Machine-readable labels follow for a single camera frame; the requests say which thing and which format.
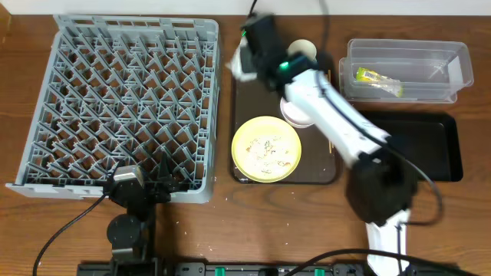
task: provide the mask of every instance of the green light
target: green light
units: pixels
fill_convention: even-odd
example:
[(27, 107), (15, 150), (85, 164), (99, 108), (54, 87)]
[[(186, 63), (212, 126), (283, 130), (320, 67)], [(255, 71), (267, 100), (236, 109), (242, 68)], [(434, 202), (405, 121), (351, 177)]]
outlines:
[(283, 62), (282, 64), (279, 65), (279, 68), (282, 69), (282, 70), (286, 70), (288, 69), (288, 66), (290, 66), (290, 64), (288, 64), (287, 61)]

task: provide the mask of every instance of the wooden table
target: wooden table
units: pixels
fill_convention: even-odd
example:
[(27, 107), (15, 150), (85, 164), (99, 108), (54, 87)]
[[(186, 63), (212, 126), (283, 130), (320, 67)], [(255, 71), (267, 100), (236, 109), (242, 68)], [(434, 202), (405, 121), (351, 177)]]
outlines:
[[(240, 39), (243, 16), (213, 17), (220, 25), (224, 61)], [(57, 26), (49, 16), (2, 18), (0, 35), (0, 182), (18, 170), (50, 46)], [(281, 17), (286, 41), (307, 38), (320, 44), (319, 17)], [(455, 117), (464, 177), (440, 183), (447, 213), (432, 228), (410, 227), (408, 253), (434, 261), (456, 262), (491, 274), (491, 18), (334, 16), (328, 50), (337, 61), (352, 38), (402, 38), (462, 41), (473, 61), (475, 84), (455, 104), (371, 104), (364, 109), (443, 110)], [(216, 184), (204, 205), (159, 207), (157, 248), (162, 255), (208, 261), (301, 262), (338, 248), (366, 248), (364, 223), (344, 197), (345, 174), (330, 186), (243, 185), (229, 173), (231, 75), (223, 70), (219, 99)], [(30, 199), (0, 188), (0, 275), (29, 275), (42, 245), (94, 200)], [(435, 209), (421, 185), (413, 218)], [(124, 210), (104, 201), (61, 235), (41, 260), (40, 275), (74, 275), (81, 261), (106, 261), (109, 221)], [(363, 258), (345, 256), (341, 258)]]

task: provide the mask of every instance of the yellow bowl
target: yellow bowl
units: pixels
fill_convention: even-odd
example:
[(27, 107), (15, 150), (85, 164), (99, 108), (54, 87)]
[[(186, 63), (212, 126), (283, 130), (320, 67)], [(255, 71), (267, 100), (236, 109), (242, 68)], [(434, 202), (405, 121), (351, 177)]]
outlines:
[[(260, 153), (249, 152), (253, 144), (256, 151), (260, 149)], [(272, 149), (278, 149), (281, 153), (275, 153), (276, 150)], [(262, 154), (263, 157), (268, 154), (272, 156), (272, 153), (281, 160), (276, 161), (276, 157), (269, 157), (267, 160), (271, 162), (267, 163), (263, 161), (265, 158), (257, 157)], [(256, 182), (268, 183), (284, 179), (295, 170), (301, 154), (302, 145), (298, 134), (284, 120), (275, 117), (263, 116), (248, 120), (241, 125), (232, 140), (233, 162), (241, 173)]]

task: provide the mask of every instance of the gray plastic dish rack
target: gray plastic dish rack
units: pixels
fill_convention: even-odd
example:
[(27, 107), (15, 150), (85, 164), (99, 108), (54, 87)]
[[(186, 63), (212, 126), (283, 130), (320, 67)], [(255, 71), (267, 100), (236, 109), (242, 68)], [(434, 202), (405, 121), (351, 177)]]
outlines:
[(213, 193), (219, 29), (209, 19), (55, 15), (41, 93), (15, 183), (29, 197), (102, 195), (114, 164), (152, 181), (163, 154), (186, 187)]

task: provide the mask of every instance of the green tape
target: green tape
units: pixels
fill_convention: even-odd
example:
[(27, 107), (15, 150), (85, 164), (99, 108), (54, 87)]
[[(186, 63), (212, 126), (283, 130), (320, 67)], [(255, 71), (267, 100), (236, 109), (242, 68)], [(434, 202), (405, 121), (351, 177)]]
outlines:
[(320, 269), (320, 268), (316, 268), (314, 270), (314, 276), (325, 276), (325, 270)]
[(215, 276), (225, 276), (225, 268), (216, 268)]

